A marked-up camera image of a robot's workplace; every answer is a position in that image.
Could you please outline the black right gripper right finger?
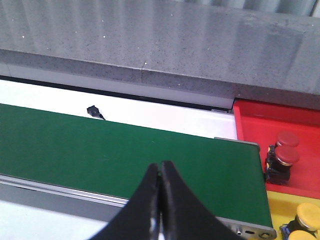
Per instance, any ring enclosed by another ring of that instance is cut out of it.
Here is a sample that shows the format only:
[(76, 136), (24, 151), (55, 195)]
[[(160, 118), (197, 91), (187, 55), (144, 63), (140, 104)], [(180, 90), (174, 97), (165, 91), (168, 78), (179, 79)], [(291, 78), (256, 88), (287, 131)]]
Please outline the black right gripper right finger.
[(161, 211), (166, 240), (241, 240), (186, 185), (172, 161), (161, 163)]

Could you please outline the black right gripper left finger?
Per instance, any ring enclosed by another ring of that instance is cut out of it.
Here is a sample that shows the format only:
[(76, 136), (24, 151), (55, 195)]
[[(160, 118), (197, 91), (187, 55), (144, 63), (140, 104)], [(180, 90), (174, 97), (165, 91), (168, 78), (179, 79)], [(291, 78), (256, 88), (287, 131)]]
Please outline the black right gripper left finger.
[(160, 233), (158, 193), (158, 165), (152, 163), (126, 205), (91, 239), (157, 240)]

